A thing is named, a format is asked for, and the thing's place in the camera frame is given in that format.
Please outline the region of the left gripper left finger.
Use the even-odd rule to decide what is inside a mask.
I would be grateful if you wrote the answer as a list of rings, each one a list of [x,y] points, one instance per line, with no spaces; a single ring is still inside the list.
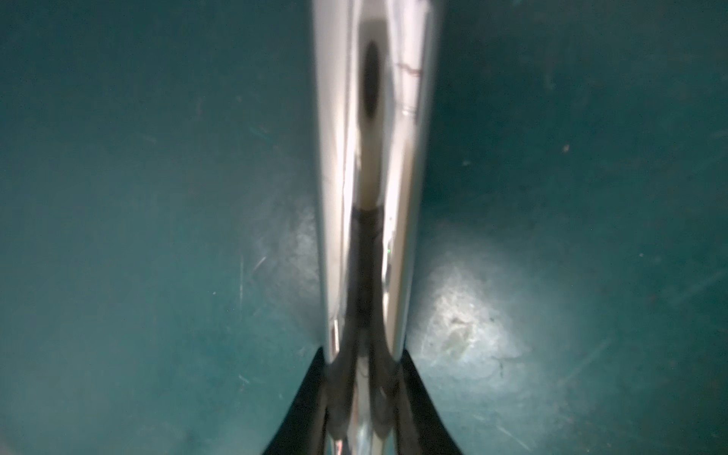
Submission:
[[[284,421],[263,455],[322,455],[326,439],[326,396],[323,349],[304,376]]]

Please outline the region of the steel hoe blue grip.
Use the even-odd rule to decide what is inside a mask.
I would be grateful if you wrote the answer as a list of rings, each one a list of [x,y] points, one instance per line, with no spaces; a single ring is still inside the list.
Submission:
[[[328,454],[397,424],[440,1],[312,5]]]

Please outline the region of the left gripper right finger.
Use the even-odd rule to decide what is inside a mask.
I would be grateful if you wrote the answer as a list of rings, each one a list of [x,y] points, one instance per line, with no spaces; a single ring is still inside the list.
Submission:
[[[403,351],[397,375],[395,446],[400,455],[462,455],[435,409],[410,353]]]

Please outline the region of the green table mat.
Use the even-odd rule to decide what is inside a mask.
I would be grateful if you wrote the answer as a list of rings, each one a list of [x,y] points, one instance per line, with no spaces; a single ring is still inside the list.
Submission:
[[[3,452],[265,450],[311,61],[306,1],[2,3]],[[726,3],[447,3],[409,311],[466,454],[726,453]]]

